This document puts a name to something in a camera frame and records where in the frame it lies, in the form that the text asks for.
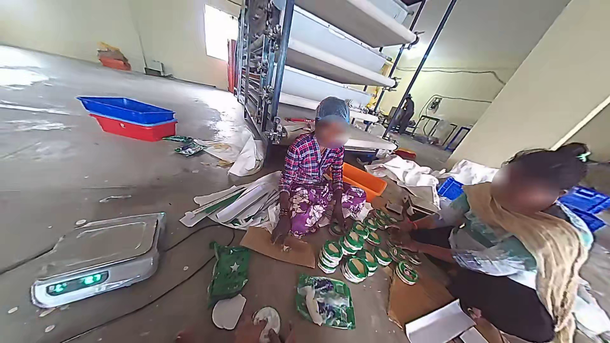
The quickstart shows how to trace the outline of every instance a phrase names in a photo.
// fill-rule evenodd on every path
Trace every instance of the metal pole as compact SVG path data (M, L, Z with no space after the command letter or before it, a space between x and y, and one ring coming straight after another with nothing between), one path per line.
M409 26L409 31L413 31L415 29L415 24L417 24L417 20L419 19L419 16L422 14L422 10L423 10L423 6L426 4L426 0L422 0L419 7L417 7L417 12L415 13L415 16L413 17L413 21L411 21L411 26ZM398 55L396 55L396 60L394 61L394 64L392 65L392 69L390 70L390 74L388 75L389 78L392 77L392 75L394 74L394 70L396 69L396 67L398 67L398 61L400 60L400 56L403 54L404 51L404 46L405 44L403 44L400 47L400 50L398 51ZM373 112L377 112L377 109L379 108L379 104L381 104L381 98L383 97L383 94L386 92L386 89L382 89L381 90L381 94L379 94L379 98L377 99L377 103L375 103L375 109L373 110Z
M428 55L430 55L430 51L434 47L436 40L439 38L440 32L443 31L443 27L445 27L445 23L447 22L447 19L449 19L449 15L451 14L451 11L453 10L453 7L455 6L457 1L458 0L451 0L451 2L449 3L449 6L447 7L447 10L445 11L445 15L443 16L443 19L440 21L439 27L437 27L436 32L434 33L434 36L432 37L432 40L430 41L430 45L428 46L426 53L422 57L422 61L420 62L419 66L417 66L417 69L415 70L415 74L413 74L413 78L411 78L411 82L407 86L407 90L404 91L403 98L398 103L397 108L399 108L399 109L402 108L404 101L409 96L409 93L411 92L411 88L413 88L413 84L415 83L415 80L417 79L417 76L422 71L423 65L424 65L424 63L426 63L426 59L428 59ZM390 128L392 127L395 115L396 115L396 112L394 113L394 116L392 116L392 118L390 119L390 123L388 124L386 131L383 133L383 138L386 138L388 132L390 132Z
M292 13L295 9L295 0L286 0L284 22L282 24L282 41L279 44L278 69L273 84L273 106L271 107L271 121L278 115L279 94L282 90L282 79L284 78L284 67L286 65L286 54L288 53L288 37L292 25Z

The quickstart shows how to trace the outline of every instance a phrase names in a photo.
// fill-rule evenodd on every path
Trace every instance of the red plastic tray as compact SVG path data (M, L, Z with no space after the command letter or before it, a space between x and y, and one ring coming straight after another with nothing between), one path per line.
M178 122L177 120L172 120L159 125L143 126L127 121L102 117L96 114L90 114L90 116L98 120L99 125L105 132L145 140L147 142L156 142L163 137L176 135L176 123Z

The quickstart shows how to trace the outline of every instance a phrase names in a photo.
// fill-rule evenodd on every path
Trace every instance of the orange plastic tray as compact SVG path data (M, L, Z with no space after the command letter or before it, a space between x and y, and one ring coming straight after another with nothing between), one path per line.
M369 203L387 187L387 182L347 163L343 163L343 181L364 189Z

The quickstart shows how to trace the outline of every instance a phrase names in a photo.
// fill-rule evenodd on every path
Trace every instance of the blue plastic crate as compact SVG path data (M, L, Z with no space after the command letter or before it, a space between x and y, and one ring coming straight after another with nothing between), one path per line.
M138 124L156 124L174 119L174 111L127 98L78 96L87 111Z
M610 197L594 189L576 186L570 193L559 199L571 208L596 214L610 208Z
M568 207L572 210L572 212L574 212L575 215L581 217L582 220L584 220L585 224L587 224L587 226L589 227L589 230L591 230L592 233L596 232L600 228L606 226L606 222L599 219L594 214L585 212L585 211L577 209L577 208L573 208L571 206L568 206Z
M439 196L455 200L464 193L464 190L462 190L463 185L463 183L457 182L454 178L448 178L440 185Z

